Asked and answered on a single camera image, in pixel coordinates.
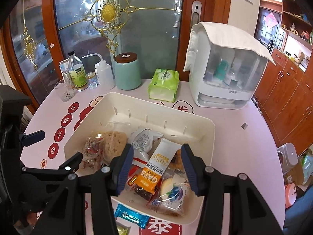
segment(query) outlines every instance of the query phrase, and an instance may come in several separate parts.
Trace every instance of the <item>orange snack wrapper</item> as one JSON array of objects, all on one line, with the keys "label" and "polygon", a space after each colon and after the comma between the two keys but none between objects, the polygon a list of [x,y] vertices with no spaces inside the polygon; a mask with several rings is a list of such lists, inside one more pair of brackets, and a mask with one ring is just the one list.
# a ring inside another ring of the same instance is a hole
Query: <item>orange snack wrapper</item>
[{"label": "orange snack wrapper", "polygon": [[147,192],[154,194],[155,186],[169,166],[175,153],[181,147],[180,144],[162,138],[149,162],[147,162],[146,166],[135,180],[135,184],[142,187]]}]

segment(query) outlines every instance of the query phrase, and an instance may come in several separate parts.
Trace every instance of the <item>white plastic tray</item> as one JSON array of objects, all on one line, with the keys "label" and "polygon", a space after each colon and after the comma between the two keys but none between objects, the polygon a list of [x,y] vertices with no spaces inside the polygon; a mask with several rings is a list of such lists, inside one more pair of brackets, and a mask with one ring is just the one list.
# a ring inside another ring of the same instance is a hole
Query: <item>white plastic tray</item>
[{"label": "white plastic tray", "polygon": [[[176,143],[189,142],[194,155],[201,157],[206,165],[211,165],[215,125],[210,119],[114,92],[103,97],[65,144],[66,160],[82,150],[86,137],[93,130],[105,126],[109,121],[144,126],[163,133],[165,138]],[[77,174],[81,176],[88,172],[79,169]],[[142,214],[181,225],[197,219],[203,201],[203,197],[196,197],[190,191],[183,206],[185,215],[176,217],[151,211],[145,207],[147,201],[132,192],[122,192],[120,196],[112,198]]]}]

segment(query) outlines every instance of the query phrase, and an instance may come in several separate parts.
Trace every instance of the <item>white snack bar wrapper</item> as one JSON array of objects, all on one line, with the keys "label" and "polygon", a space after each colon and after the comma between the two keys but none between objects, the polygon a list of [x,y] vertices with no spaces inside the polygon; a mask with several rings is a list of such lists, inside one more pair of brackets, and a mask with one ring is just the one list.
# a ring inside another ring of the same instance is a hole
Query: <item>white snack bar wrapper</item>
[{"label": "white snack bar wrapper", "polygon": [[150,159],[148,152],[151,150],[153,142],[161,137],[163,134],[144,127],[133,132],[128,140],[134,148],[133,164],[144,168]]}]

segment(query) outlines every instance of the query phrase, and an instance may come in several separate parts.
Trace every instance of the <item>table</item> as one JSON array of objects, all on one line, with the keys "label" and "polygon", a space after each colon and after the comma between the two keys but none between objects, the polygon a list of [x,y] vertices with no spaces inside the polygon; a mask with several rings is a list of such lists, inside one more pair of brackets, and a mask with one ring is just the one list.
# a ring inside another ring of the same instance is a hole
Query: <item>table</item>
[{"label": "table", "polygon": [[[116,87],[111,91],[210,118],[216,127],[212,166],[227,175],[246,173],[282,228],[285,219],[283,174],[273,137],[253,102],[249,101],[241,110],[198,107],[192,99],[188,82],[180,82],[176,102],[157,101],[148,98],[149,82],[150,80],[144,80],[141,87],[132,91],[119,90]],[[74,127],[80,124],[106,93],[108,91],[98,86],[77,93],[68,102],[62,102],[53,90],[26,128],[27,134],[44,130],[46,137],[43,141],[23,149],[21,160],[25,166],[57,169],[65,161],[63,147]],[[246,129],[241,127],[243,123],[248,124]],[[86,195],[86,201],[86,231],[87,234],[92,234],[90,195]],[[112,205],[116,208],[117,203],[113,202]],[[146,229],[141,230],[137,225],[123,219],[118,218],[117,221],[130,227],[130,235],[193,235],[198,226],[198,220],[190,225],[180,226],[150,219]],[[228,227],[229,195],[225,195],[222,234],[228,234]]]}]

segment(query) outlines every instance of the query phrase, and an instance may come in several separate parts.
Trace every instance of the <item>wooden cabinet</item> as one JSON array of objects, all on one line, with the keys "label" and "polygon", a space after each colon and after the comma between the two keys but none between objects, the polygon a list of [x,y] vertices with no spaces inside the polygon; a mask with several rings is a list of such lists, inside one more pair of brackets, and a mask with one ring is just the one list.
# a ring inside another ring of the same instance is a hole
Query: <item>wooden cabinet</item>
[{"label": "wooden cabinet", "polygon": [[272,52],[272,58],[276,64],[279,63],[283,68],[285,67],[288,60],[288,58],[276,48],[274,48]]},{"label": "wooden cabinet", "polygon": [[275,85],[273,91],[263,106],[271,122],[273,122],[274,119],[283,110],[291,98],[293,92],[295,91],[297,85],[298,83],[290,75],[290,73],[286,70],[283,70],[279,76],[277,84]]},{"label": "wooden cabinet", "polygon": [[303,71],[297,66],[295,65],[292,61],[290,61],[288,59],[286,66],[285,66],[285,70],[288,71],[291,76],[294,77],[294,79],[300,83],[302,76],[304,75]]},{"label": "wooden cabinet", "polygon": [[255,91],[255,96],[261,105],[266,102],[282,72],[283,67],[279,64],[274,65],[273,63],[268,62],[259,86]]},{"label": "wooden cabinet", "polygon": [[301,85],[298,85],[284,109],[273,121],[274,129],[280,141],[286,138],[309,113],[312,104],[313,99],[306,94]]},{"label": "wooden cabinet", "polygon": [[281,142],[281,144],[292,143],[297,155],[303,153],[313,142],[313,107],[301,120],[297,127]]}]

